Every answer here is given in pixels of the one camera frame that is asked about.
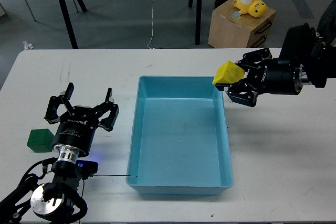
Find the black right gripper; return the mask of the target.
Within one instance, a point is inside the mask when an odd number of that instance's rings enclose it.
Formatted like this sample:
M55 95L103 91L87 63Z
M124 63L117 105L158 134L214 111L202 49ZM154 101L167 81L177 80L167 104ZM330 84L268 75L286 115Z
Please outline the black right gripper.
M235 64L248 70L248 75L234 83L215 83L234 103L255 107L260 94L298 95L302 90L301 68L279 64L271 59L269 48L244 53Z

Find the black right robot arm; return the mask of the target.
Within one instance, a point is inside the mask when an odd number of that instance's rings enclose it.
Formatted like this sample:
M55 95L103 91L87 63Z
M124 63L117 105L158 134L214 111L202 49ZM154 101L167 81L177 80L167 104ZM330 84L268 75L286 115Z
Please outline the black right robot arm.
M236 63L219 67L213 85L229 98L254 107L260 94L298 95L304 85L324 88L335 78L335 1L317 28L307 23L288 29L279 57L268 48L245 53Z

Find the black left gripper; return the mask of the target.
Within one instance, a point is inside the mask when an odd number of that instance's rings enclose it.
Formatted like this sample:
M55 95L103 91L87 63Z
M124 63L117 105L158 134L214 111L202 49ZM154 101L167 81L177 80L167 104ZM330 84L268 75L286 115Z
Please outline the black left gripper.
M90 152L96 129L100 127L107 132L113 130L119 106L112 97L112 88L108 88L106 98L100 105L93 108L75 106L74 109L70 104L73 91L74 84L70 82L59 96L50 97L44 119L49 124L60 123L51 144L53 149L71 146L79 150L79 157L86 157ZM57 111L61 104L67 112L59 116Z

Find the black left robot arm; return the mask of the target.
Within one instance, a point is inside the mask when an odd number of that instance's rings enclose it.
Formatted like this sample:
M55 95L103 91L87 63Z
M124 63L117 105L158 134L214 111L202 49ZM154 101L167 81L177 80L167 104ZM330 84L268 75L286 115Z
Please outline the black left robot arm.
M1 201L1 223L20 223L29 209L50 223L73 223L86 215L87 203L78 186L97 173L98 163L83 158L89 155L97 128L113 130L119 107L111 88L94 108L72 106L73 90L69 83L66 91L50 97L44 117L49 124L58 124L51 143L58 157L38 161L26 171L15 190Z

